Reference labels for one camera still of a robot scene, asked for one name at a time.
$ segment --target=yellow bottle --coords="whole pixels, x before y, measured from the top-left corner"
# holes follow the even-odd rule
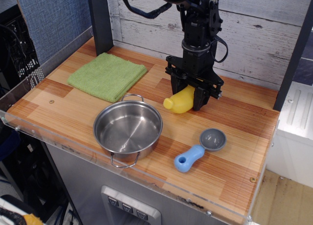
[[[195,88],[188,85],[180,92],[173,94],[171,98],[166,98],[163,106],[174,113],[185,113],[194,106]]]

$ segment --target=white wooden wall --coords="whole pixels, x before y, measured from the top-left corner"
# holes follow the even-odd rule
[[[279,90],[311,0],[220,0],[222,32],[229,56],[214,70],[220,76]],[[129,0],[143,11],[162,0]],[[114,45],[165,59],[182,57],[183,32],[173,5],[154,20],[130,12],[123,0],[108,0]],[[218,46],[217,59],[224,56]]]

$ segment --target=black strap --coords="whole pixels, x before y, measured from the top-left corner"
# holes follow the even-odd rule
[[[221,63],[221,62],[223,62],[223,61],[227,58],[227,56],[228,56],[228,46],[227,46],[227,43],[226,43],[222,38],[220,38],[219,36],[215,36],[215,37],[214,37],[214,41],[218,41],[218,42],[222,43],[222,44],[226,47],[226,54],[225,54],[224,57],[223,57],[221,60],[219,60],[219,61],[215,59],[215,57],[214,57],[214,55],[213,55],[213,53],[212,53],[212,51],[211,51],[211,56],[212,56],[213,60],[214,60],[215,62],[217,62],[217,63]]]
[[[128,3],[128,0],[123,0],[123,1],[124,1],[125,5],[127,6],[127,8],[131,12],[133,12],[135,14],[138,14],[138,15],[141,15],[141,16],[143,16],[145,18],[148,18],[148,19],[156,18],[159,14],[161,14],[162,12],[168,10],[172,6],[172,4],[166,3],[165,5],[161,6],[159,9],[156,9],[156,10],[153,10],[153,11],[151,11],[149,13],[146,13],[146,12],[144,12],[144,11],[138,9],[138,8],[130,6],[129,3]]]

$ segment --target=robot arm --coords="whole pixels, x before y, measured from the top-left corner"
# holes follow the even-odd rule
[[[207,104],[209,97],[219,99],[222,95],[223,80],[213,71],[214,62],[223,62],[228,55],[225,41],[217,36],[222,30],[222,19],[219,16],[219,0],[164,0],[167,3],[161,8],[145,13],[129,6],[132,12],[153,19],[171,7],[177,6],[180,12],[184,39],[181,46],[183,57],[168,56],[166,73],[171,75],[173,94],[181,91],[187,85],[195,87],[194,107],[198,111]],[[217,43],[222,43],[227,51],[220,61],[215,59]]]

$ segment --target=metal pot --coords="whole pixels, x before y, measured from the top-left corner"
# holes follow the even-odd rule
[[[142,101],[124,101],[131,95],[140,97]],[[93,134],[101,147],[111,153],[112,165],[129,168],[153,151],[162,128],[162,117],[154,107],[145,103],[140,95],[127,94],[120,102],[101,111],[94,121]],[[119,166],[113,163],[113,157],[134,163]]]

